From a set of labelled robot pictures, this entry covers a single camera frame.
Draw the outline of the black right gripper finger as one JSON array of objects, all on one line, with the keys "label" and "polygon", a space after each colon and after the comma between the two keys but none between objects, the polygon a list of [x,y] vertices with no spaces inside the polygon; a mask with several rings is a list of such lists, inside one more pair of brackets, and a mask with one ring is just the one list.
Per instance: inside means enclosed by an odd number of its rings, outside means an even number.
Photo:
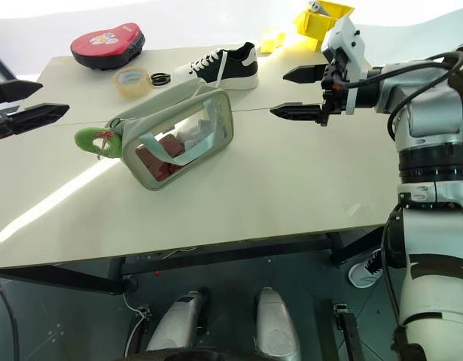
[{"label": "black right gripper finger", "polygon": [[301,102],[286,102],[270,108],[270,112],[277,117],[293,121],[317,121],[321,116],[321,106]]},{"label": "black right gripper finger", "polygon": [[283,75],[283,79],[293,83],[315,83],[323,78],[325,65],[301,65]]}]

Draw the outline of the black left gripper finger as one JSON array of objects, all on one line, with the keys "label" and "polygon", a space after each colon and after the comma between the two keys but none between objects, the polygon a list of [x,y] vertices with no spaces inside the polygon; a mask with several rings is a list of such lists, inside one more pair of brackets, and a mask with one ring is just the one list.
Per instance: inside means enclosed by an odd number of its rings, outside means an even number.
[{"label": "black left gripper finger", "polygon": [[18,79],[0,83],[0,104],[27,99],[42,87],[41,83]]},{"label": "black left gripper finger", "polygon": [[22,134],[42,126],[55,123],[69,110],[68,105],[63,104],[41,104],[27,108],[11,115],[8,121],[8,128],[11,134]]}]

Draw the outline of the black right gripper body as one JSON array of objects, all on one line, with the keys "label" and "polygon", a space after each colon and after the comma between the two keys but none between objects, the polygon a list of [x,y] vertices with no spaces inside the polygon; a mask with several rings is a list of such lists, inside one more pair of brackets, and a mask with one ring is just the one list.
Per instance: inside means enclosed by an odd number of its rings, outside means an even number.
[{"label": "black right gripper body", "polygon": [[339,82],[344,82],[346,76],[346,65],[348,57],[342,50],[337,50],[333,55],[330,63],[325,66],[323,77],[321,80],[321,88],[323,89],[323,102],[321,106],[321,115],[318,123],[321,126],[328,124],[330,115],[338,115],[346,108],[346,100],[348,90],[343,86],[337,85],[334,77],[337,77]]}]

